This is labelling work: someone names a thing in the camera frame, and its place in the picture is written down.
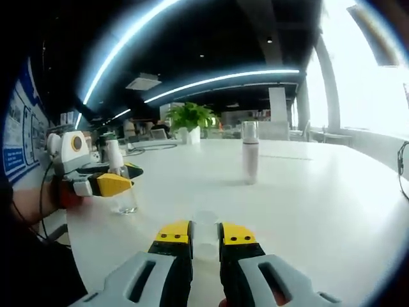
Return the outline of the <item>person's left hand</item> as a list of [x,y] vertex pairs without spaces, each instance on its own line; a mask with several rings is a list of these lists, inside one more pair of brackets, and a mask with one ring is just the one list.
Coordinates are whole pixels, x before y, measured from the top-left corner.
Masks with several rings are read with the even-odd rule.
[[84,201],[83,196],[78,196],[71,184],[62,182],[57,188],[57,202],[62,209],[70,209],[82,205]]

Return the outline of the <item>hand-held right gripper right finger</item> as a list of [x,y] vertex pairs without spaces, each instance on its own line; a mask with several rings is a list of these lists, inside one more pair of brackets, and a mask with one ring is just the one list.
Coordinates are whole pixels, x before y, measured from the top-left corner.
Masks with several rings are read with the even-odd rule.
[[342,306],[313,289],[311,280],[273,254],[266,254],[246,227],[219,223],[220,281],[228,306]]

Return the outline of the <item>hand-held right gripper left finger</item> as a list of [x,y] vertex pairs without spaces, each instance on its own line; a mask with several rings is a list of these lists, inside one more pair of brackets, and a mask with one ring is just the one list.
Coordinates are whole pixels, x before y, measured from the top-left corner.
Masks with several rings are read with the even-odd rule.
[[186,306],[193,279],[192,221],[160,229],[147,252],[113,270],[102,290],[72,306]]

